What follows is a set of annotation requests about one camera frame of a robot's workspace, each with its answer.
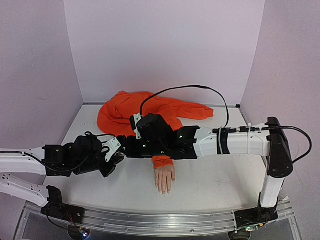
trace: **lavender wall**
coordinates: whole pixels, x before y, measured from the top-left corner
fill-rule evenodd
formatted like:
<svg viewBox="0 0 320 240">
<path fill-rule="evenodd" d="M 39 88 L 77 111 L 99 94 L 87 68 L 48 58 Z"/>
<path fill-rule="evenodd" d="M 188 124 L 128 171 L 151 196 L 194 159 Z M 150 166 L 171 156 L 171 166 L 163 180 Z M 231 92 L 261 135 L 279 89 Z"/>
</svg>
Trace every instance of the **lavender wall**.
<svg viewBox="0 0 320 240">
<path fill-rule="evenodd" d="M 0 148 L 60 143 L 82 103 L 63 0 L 0 0 Z M 2 240 L 23 205 L 0 194 Z"/>
<path fill-rule="evenodd" d="M 74 64 L 85 102 L 117 92 L 202 84 L 241 102 L 265 0 L 65 0 Z M 165 96 L 221 104 L 184 89 Z"/>
<path fill-rule="evenodd" d="M 254 124 L 276 116 L 304 129 L 311 154 L 294 165 L 285 182 L 303 239 L 318 240 L 320 225 L 320 1 L 267 0 L 249 81 L 241 102 Z M 307 140 L 287 132 L 292 157 Z"/>
</svg>

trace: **white plastic bracket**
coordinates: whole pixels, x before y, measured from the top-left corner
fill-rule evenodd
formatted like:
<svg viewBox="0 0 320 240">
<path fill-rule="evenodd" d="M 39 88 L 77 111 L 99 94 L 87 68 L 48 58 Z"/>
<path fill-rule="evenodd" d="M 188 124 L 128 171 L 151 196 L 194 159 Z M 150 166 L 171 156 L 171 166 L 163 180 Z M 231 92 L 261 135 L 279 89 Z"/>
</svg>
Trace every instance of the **white plastic bracket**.
<svg viewBox="0 0 320 240">
<path fill-rule="evenodd" d="M 27 200 L 40 207 L 48 204 L 49 191 L 45 186 L 21 180 L 11 173 L 0 174 L 0 193 Z"/>
<path fill-rule="evenodd" d="M 263 128 L 265 124 L 257 125 L 256 128 Z M 206 157 L 210 155 L 217 155 L 218 148 L 221 148 L 221 139 L 219 134 L 213 134 L 211 128 L 201 127 L 195 132 L 194 138 L 196 143 L 193 144 L 195 154 L 198 157 Z M 270 142 L 267 136 L 269 131 L 251 131 L 249 132 L 234 132 L 228 134 L 227 146 L 230 154 L 253 154 L 260 156 L 269 156 Z"/>
<path fill-rule="evenodd" d="M 105 155 L 105 161 L 108 163 L 112 156 L 118 151 L 118 149 L 121 147 L 120 142 L 116 137 L 110 139 L 106 143 L 102 145 L 103 147 L 108 147 L 110 151 Z"/>
<path fill-rule="evenodd" d="M 263 208 L 273 208 L 278 202 L 278 196 L 284 184 L 284 178 L 274 178 L 265 175 L 261 191 L 260 205 Z"/>
<path fill-rule="evenodd" d="M 41 147 L 35 149 L 3 149 L 0 151 L 17 151 L 29 153 L 40 161 L 45 158 L 45 150 Z M 38 175 L 46 175 L 46 168 L 38 161 L 27 155 L 19 153 L 0 154 L 0 173 L 30 173 Z"/>
<path fill-rule="evenodd" d="M 140 113 L 138 113 L 138 114 L 134 114 L 133 117 L 134 117 L 134 124 L 135 124 L 135 130 L 134 130 L 135 137 L 136 139 L 141 139 L 140 132 L 138 131 L 138 128 L 137 128 L 137 123 L 142 119 L 142 116 Z"/>
</svg>

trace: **orange sleeve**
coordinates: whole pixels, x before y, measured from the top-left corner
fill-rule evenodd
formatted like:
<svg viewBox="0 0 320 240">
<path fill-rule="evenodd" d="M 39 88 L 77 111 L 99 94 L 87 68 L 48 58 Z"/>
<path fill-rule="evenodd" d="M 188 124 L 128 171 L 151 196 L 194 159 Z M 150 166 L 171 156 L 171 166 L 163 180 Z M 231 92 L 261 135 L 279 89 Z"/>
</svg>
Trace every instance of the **orange sleeve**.
<svg viewBox="0 0 320 240">
<path fill-rule="evenodd" d="M 168 97 L 163 97 L 161 100 L 173 109 L 176 117 L 204 120 L 214 116 L 212 108 L 199 103 L 186 102 Z"/>
<path fill-rule="evenodd" d="M 168 156 L 154 156 L 152 161 L 155 169 L 174 165 L 174 161 Z"/>
</svg>

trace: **fingers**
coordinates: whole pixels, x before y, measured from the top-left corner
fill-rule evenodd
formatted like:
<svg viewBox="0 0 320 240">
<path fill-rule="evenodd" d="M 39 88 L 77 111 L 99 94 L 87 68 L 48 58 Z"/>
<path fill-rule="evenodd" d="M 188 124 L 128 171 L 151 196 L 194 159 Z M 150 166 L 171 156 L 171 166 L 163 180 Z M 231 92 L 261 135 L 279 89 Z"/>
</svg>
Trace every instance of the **fingers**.
<svg viewBox="0 0 320 240">
<path fill-rule="evenodd" d="M 162 172 L 159 172 L 159 181 L 158 181 L 158 188 L 159 188 L 159 193 L 162 193 Z"/>
<path fill-rule="evenodd" d="M 171 174 L 169 174 L 168 177 L 166 178 L 168 195 L 170 195 L 170 193 L 171 193 L 171 178 L 172 178 Z"/>
<path fill-rule="evenodd" d="M 158 188 L 159 186 L 159 169 L 158 168 L 155 169 L 155 186 L 156 188 Z"/>
<path fill-rule="evenodd" d="M 173 167 L 173 170 L 172 170 L 172 181 L 173 182 L 176 181 L 176 169 L 175 169 L 175 167 Z"/>
<path fill-rule="evenodd" d="M 163 194 L 163 196 L 166 196 L 167 176 L 168 176 L 168 174 L 166 174 L 166 173 L 162 176 L 162 194 Z"/>
</svg>

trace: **metal extrusion rail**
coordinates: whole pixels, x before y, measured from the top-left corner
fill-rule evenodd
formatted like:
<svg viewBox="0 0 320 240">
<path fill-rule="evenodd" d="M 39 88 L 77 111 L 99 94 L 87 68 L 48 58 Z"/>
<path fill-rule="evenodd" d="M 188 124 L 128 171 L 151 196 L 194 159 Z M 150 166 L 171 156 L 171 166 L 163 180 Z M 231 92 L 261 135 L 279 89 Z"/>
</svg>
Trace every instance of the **metal extrusion rail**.
<svg viewBox="0 0 320 240">
<path fill-rule="evenodd" d="M 15 240 L 22 239 L 30 214 L 40 214 L 40 207 L 27 202 L 21 214 L 20 223 L 16 231 Z M 300 235 L 295 228 L 297 224 L 294 211 L 289 200 L 278 203 L 277 212 L 279 220 L 290 219 L 292 232 Z M 205 236 L 232 232 L 235 227 L 233 211 L 202 212 L 202 213 L 128 213 L 85 209 L 82 224 L 79 226 L 92 231 L 101 231 L 114 234 L 136 236 Z"/>
</svg>

